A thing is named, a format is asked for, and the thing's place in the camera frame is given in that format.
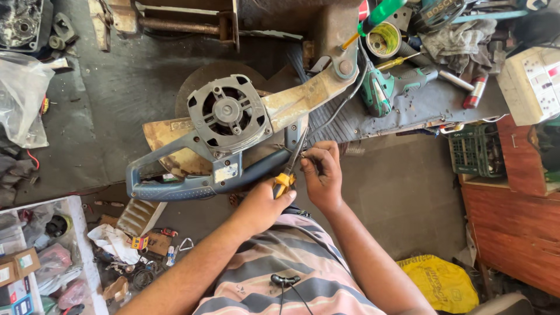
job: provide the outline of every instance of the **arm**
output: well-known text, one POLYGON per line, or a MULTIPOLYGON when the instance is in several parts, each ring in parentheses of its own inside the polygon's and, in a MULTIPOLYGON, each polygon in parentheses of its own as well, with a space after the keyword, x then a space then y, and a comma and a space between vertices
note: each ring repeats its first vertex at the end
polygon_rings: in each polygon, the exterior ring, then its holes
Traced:
POLYGON ((337 144, 317 142, 304 156, 301 166, 309 199, 329 221, 352 275, 367 298, 389 315, 436 314, 412 280, 342 200, 337 144))
POLYGON ((217 230, 197 244, 175 266, 145 288, 117 315, 191 313, 226 267, 238 247, 264 232, 296 197, 290 191, 274 200, 273 180, 257 185, 217 230))

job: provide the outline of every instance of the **yellow sack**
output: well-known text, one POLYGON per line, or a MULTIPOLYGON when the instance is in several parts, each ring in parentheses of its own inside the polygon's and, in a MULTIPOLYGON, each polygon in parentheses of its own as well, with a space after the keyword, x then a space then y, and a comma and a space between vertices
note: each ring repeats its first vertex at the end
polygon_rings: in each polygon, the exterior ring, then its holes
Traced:
POLYGON ((478 294, 463 268, 434 255, 417 256, 397 264, 434 309, 461 314, 478 306, 478 294))

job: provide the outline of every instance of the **blue handle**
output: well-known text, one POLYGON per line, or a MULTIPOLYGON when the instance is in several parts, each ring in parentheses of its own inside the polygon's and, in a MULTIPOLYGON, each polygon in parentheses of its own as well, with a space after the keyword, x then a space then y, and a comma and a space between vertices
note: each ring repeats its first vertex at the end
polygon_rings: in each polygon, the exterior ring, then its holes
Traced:
POLYGON ((203 175, 186 177, 182 183, 159 185, 142 184, 140 179, 140 168, 187 147, 188 143, 184 139, 186 136, 189 135, 185 135, 171 143, 168 143, 167 145, 141 157, 127 166, 126 179, 128 196, 131 198, 161 202, 193 200, 214 196, 216 194, 225 193, 232 189, 244 186, 259 179, 269 173, 272 169, 288 162, 291 155, 291 153, 286 149, 278 150, 243 170, 242 175, 241 159, 239 158, 240 171, 238 174, 235 177, 220 183, 215 183, 212 175, 203 175))

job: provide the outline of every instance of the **earphone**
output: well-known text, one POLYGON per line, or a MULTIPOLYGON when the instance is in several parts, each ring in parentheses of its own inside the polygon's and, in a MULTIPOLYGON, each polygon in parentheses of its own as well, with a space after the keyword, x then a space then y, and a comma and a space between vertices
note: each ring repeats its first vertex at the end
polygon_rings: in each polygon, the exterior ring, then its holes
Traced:
POLYGON ((300 282, 301 278, 299 276, 293 276, 291 278, 284 278, 284 277, 280 277, 277 274, 273 274, 272 276, 270 276, 270 280, 275 284, 280 284, 280 285, 286 286, 286 285, 296 284, 296 283, 300 282))
POLYGON ((270 280, 272 281, 272 283, 280 285, 280 287, 282 288, 282 297, 280 299, 280 312, 278 313, 278 315, 282 315, 282 306, 284 305, 284 287, 287 285, 289 285, 293 289, 293 291, 297 294, 297 296, 300 297, 301 301, 305 304, 305 307, 307 308, 309 313, 313 315, 313 312, 311 311, 309 306, 307 306, 305 300, 301 297, 300 293, 296 290, 296 288, 293 287, 294 284, 300 282, 301 278, 299 276, 284 278, 284 277, 280 277, 277 274, 272 274, 272 276, 270 276, 270 280))

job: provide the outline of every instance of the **wooden cabinet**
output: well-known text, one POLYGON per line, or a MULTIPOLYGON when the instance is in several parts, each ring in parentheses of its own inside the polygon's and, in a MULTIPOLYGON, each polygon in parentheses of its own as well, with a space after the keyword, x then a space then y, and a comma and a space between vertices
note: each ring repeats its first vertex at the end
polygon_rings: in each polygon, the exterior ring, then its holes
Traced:
POLYGON ((497 125, 507 178, 459 177, 478 259, 560 297, 560 184, 545 181, 535 128, 497 125))
POLYGON ((510 115, 500 119, 497 125, 510 189, 541 197, 557 191, 560 188, 558 183, 545 182, 540 155, 531 144, 538 146, 535 128, 517 127, 510 115))
POLYGON ((479 259, 560 297, 560 201, 463 185, 479 259))

